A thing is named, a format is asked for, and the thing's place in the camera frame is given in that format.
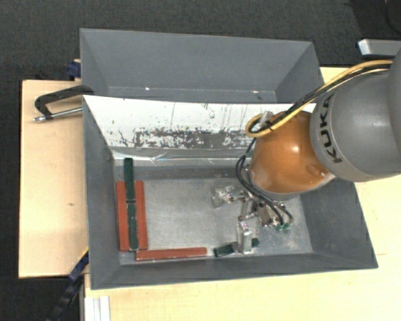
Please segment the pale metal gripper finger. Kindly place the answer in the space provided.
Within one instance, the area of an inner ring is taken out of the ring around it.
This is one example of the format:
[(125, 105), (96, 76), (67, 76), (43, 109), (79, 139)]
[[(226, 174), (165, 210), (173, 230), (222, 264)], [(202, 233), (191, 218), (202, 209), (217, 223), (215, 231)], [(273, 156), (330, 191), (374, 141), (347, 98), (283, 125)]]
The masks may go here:
[(248, 254), (252, 252), (253, 245), (253, 231), (250, 226), (240, 221), (237, 224), (237, 251), (241, 254)]
[(225, 187), (215, 187), (211, 201), (215, 208), (219, 208), (224, 204), (230, 204), (235, 201), (235, 188), (232, 185)]

